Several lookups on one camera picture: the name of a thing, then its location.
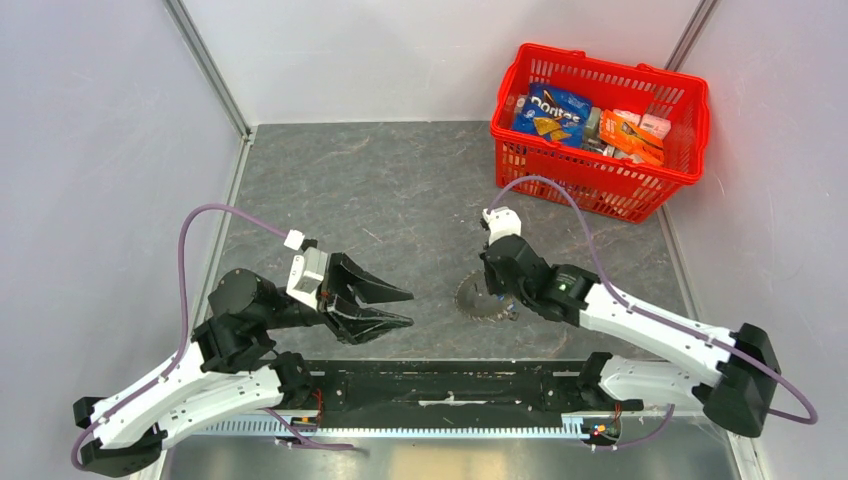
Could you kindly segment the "round keyring disc with keys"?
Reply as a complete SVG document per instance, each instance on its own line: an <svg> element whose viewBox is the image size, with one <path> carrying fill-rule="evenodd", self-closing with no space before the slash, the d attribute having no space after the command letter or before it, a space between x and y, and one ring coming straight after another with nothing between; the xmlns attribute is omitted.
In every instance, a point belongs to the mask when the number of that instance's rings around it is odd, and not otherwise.
<svg viewBox="0 0 848 480"><path fill-rule="evenodd" d="M490 293L482 270L472 271L460 282L454 303L461 313L476 321L515 321L518 317L515 299L508 294Z"/></svg>

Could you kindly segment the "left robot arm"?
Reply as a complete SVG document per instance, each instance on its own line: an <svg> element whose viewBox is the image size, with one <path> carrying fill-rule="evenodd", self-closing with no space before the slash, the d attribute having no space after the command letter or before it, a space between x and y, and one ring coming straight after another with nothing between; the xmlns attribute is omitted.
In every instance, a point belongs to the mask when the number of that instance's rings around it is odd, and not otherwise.
<svg viewBox="0 0 848 480"><path fill-rule="evenodd" d="M319 409L302 355L278 352L274 330L326 327L347 345L412 325L386 303L413 294L367 272L347 254L308 248L284 285L246 269L225 274L210 293L211 316L187 330L178 350L123 391L74 403L80 437L72 463L119 478L155 463L190 433L251 410Z"/></svg>

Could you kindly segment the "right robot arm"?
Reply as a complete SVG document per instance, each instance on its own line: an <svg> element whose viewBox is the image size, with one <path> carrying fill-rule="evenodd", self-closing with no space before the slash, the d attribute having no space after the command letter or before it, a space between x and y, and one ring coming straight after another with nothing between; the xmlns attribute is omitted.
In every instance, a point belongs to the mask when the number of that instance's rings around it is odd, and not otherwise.
<svg viewBox="0 0 848 480"><path fill-rule="evenodd" d="M480 255L486 287L538 316L616 337L658 356L637 362L593 354L577 382L588 408L636 401L700 404L708 419L735 434L761 436L777 389L754 366L778 372L765 330L745 323L733 331L689 320L623 293L610 293L598 275L567 264L548 264L515 234L487 243Z"/></svg>

